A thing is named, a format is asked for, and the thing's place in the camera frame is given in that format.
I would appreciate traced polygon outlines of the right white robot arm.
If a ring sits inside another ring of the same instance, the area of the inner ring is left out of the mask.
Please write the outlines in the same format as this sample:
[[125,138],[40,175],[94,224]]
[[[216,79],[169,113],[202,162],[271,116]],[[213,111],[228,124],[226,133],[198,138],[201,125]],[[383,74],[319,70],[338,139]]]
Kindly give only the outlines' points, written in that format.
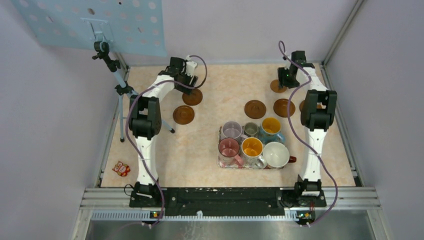
[[279,86],[294,92],[306,87],[307,92],[300,111],[300,122],[305,128],[305,140],[300,141],[305,145],[303,165],[294,189],[283,190],[282,203],[287,207],[325,207],[322,150],[327,132],[334,123],[338,94],[320,81],[305,51],[296,50],[283,59],[290,65],[278,69]]

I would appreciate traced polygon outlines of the brown coaster three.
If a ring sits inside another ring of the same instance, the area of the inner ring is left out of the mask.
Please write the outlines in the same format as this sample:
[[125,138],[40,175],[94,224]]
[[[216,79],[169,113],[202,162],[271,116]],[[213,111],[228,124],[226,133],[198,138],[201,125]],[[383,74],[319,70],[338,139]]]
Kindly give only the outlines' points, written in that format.
[[244,106],[244,113],[251,119],[260,119],[266,112],[266,105],[260,100],[250,100]]

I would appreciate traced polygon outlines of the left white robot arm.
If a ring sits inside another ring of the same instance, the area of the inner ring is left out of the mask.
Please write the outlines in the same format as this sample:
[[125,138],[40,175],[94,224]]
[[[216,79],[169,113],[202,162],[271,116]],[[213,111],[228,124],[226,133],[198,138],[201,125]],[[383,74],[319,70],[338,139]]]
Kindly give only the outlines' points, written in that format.
[[130,195],[131,208],[158,208],[164,196],[159,186],[156,143],[162,129],[161,101],[172,90],[190,93],[195,89],[197,62],[192,56],[171,57],[169,65],[138,96],[130,98],[126,131],[131,132],[138,156],[138,175]]

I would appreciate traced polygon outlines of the light brown small coaster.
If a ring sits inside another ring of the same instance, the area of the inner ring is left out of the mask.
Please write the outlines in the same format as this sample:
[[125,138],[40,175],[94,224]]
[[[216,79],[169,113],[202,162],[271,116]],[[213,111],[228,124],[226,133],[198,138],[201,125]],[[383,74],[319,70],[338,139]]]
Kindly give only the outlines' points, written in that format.
[[284,93],[285,91],[288,90],[288,88],[286,86],[280,86],[280,81],[278,79],[274,79],[271,83],[270,83],[270,89],[275,92],[275,93]]

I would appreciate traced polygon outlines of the white cup red handle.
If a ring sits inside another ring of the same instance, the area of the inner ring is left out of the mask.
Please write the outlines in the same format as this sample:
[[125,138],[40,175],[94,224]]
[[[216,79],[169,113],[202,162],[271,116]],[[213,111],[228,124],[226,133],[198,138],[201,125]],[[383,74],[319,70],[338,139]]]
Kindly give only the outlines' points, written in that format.
[[288,148],[280,142],[269,142],[263,148],[262,157],[269,169],[282,169],[287,164],[297,162],[297,158],[292,156]]

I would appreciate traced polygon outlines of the brown coaster one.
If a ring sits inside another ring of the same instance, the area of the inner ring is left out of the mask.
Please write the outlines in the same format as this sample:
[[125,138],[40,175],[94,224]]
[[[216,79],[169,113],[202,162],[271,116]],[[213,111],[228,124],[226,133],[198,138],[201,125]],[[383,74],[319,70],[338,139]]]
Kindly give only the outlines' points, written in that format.
[[195,111],[191,106],[181,105],[172,114],[173,120],[179,125],[187,125],[195,118]]

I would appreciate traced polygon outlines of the brown coaster five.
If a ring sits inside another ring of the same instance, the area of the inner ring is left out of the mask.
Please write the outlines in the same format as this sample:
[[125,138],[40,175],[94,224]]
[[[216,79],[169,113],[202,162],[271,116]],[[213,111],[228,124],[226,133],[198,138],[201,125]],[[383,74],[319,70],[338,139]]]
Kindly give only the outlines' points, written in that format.
[[273,110],[278,116],[288,118],[295,113],[296,107],[294,103],[289,102],[287,98],[280,98],[274,102]]

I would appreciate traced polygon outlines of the brown coaster two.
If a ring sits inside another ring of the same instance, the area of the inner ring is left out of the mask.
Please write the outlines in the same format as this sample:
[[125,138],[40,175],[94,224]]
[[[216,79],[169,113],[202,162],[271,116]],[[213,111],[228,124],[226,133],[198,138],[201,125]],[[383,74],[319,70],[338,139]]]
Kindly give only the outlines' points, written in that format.
[[203,93],[199,89],[193,89],[190,94],[182,94],[183,102],[188,106],[196,106],[203,100]]

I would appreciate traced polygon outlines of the blue mug yellow inside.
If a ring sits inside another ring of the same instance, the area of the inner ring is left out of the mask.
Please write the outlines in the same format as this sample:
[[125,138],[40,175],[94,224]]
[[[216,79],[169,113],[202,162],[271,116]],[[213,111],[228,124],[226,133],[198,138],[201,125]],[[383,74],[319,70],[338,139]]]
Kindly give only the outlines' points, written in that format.
[[281,133],[281,123],[274,117],[265,118],[259,127],[258,138],[264,144],[278,142],[285,144],[286,138]]

